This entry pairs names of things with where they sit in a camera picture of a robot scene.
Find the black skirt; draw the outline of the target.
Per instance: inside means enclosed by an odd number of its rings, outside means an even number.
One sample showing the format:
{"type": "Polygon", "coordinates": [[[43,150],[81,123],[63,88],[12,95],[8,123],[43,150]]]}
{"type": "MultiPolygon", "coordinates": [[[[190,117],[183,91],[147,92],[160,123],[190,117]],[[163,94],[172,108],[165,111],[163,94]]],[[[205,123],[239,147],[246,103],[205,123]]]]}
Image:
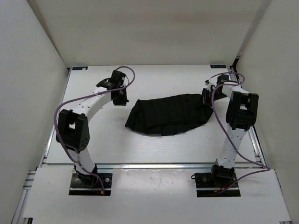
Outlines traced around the black skirt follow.
{"type": "Polygon", "coordinates": [[[212,114],[200,94],[137,100],[125,127],[145,135],[171,136],[206,124],[212,114]]]}

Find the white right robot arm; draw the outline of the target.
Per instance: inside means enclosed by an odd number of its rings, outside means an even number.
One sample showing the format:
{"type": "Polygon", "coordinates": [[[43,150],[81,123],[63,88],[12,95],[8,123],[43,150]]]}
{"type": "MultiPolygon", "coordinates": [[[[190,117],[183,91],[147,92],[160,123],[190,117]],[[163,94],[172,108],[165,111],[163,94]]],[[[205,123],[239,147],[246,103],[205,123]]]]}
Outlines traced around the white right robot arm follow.
{"type": "Polygon", "coordinates": [[[237,155],[249,161],[239,152],[239,148],[243,137],[256,122],[259,102],[258,94],[244,90],[241,83],[230,80],[230,75],[231,72],[223,72],[212,76],[217,78],[217,82],[214,84],[210,79],[206,80],[206,88],[202,92],[203,103],[211,105],[226,136],[221,153],[210,174],[211,184],[217,187],[223,185],[227,178],[234,174],[237,155]],[[225,116],[227,128],[221,123],[215,109],[214,101],[218,97],[229,98],[225,116]]]}

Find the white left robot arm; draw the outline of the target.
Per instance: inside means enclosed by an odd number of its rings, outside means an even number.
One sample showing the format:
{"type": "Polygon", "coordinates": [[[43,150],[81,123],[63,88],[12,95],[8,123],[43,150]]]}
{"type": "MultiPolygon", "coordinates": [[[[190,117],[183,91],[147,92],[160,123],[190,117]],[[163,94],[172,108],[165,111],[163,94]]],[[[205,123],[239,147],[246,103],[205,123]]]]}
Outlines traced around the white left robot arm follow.
{"type": "Polygon", "coordinates": [[[81,180],[88,187],[96,185],[98,181],[96,165],[87,149],[90,141],[89,122],[110,102],[115,106],[128,103],[125,78],[125,73],[119,69],[113,70],[111,77],[96,84],[90,96],[81,99],[72,109],[59,112],[57,142],[65,145],[69,158],[74,161],[76,172],[82,175],[81,180]]]}

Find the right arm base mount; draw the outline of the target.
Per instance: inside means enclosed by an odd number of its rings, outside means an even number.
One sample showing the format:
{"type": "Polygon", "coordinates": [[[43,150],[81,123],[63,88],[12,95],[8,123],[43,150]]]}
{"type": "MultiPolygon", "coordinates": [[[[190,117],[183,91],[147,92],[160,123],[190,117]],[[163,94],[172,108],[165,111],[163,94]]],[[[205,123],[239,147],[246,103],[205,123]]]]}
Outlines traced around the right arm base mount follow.
{"type": "Polygon", "coordinates": [[[213,165],[210,172],[194,173],[197,197],[240,197],[234,168],[213,165]]]}

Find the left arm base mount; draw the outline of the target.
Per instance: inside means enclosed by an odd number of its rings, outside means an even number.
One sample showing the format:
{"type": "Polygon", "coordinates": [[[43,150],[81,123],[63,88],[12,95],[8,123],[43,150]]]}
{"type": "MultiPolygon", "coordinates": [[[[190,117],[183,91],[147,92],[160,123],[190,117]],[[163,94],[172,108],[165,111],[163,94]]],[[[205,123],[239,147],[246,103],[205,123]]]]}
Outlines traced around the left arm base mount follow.
{"type": "Polygon", "coordinates": [[[90,174],[82,174],[74,168],[71,176],[69,195],[71,196],[111,196],[113,174],[107,172],[98,172],[99,179],[90,174]]]}

